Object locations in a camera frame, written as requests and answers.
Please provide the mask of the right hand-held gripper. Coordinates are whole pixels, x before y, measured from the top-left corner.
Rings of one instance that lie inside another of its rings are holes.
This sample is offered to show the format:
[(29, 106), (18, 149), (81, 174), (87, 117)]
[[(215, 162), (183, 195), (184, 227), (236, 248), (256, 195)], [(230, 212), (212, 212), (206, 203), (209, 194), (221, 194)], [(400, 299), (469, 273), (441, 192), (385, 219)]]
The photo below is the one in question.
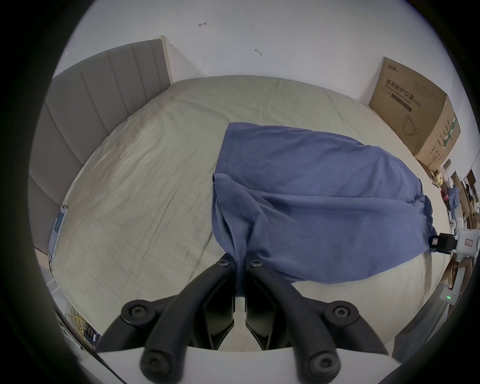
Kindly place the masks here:
[(472, 265), (475, 265), (480, 250), (479, 229), (459, 229), (456, 235), (440, 233), (429, 237), (429, 252), (441, 253), (450, 256), (450, 261), (440, 279), (442, 287), (440, 299), (450, 306), (455, 306), (461, 293), (459, 287), (464, 277), (464, 271), (459, 270), (459, 281), (453, 289), (449, 288), (449, 279), (453, 261), (461, 262), (464, 258), (471, 258)]

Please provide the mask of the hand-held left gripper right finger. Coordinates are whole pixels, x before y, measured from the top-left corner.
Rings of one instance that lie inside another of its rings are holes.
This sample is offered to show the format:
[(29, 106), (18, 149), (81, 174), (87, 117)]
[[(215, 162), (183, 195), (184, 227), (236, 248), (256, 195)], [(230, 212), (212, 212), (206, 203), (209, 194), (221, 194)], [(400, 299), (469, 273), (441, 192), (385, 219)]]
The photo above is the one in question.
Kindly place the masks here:
[(245, 321), (263, 351), (291, 347), (300, 381), (333, 381), (341, 372), (338, 349), (388, 357), (358, 308), (304, 297), (260, 260), (245, 263)]

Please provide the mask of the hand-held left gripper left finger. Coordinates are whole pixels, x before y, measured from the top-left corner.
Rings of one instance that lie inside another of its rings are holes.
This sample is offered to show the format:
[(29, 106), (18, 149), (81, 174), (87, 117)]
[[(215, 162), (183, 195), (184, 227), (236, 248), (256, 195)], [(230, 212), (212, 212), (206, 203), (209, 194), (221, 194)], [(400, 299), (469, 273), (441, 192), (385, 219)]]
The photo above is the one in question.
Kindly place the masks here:
[(216, 351), (234, 326), (235, 262), (225, 254), (177, 295), (124, 304), (97, 353), (143, 348), (139, 368), (151, 382), (179, 382), (188, 347)]

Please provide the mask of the person's right hand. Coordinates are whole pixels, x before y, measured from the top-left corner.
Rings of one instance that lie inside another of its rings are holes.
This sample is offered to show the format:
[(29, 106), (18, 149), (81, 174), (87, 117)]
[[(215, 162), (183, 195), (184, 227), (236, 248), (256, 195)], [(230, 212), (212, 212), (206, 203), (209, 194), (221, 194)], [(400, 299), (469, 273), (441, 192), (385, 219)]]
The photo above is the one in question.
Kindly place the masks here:
[(449, 279), (449, 289), (453, 289), (454, 285), (459, 281), (459, 270), (464, 271), (464, 277), (459, 286), (459, 292), (464, 292), (473, 272), (473, 264), (471, 258), (464, 258), (461, 262), (453, 261), (451, 268), (451, 276)]

